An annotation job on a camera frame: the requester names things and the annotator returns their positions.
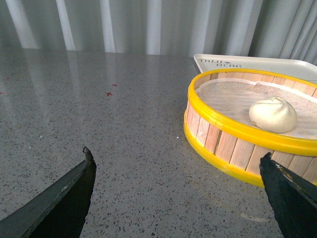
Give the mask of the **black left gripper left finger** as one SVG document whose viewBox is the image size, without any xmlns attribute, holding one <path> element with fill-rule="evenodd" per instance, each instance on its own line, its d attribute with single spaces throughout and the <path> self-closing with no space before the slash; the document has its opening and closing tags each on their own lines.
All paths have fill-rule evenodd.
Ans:
<svg viewBox="0 0 317 238">
<path fill-rule="evenodd" d="M 78 238 L 91 204 L 96 163 L 85 160 L 0 222 L 2 238 Z"/>
</svg>

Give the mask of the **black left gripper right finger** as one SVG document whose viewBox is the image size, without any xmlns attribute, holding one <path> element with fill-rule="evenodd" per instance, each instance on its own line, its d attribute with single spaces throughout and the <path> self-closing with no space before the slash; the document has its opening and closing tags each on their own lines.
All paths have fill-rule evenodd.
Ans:
<svg viewBox="0 0 317 238">
<path fill-rule="evenodd" d="M 260 174 L 274 217 L 285 238 L 317 236 L 317 186 L 282 166 L 268 152 Z"/>
</svg>

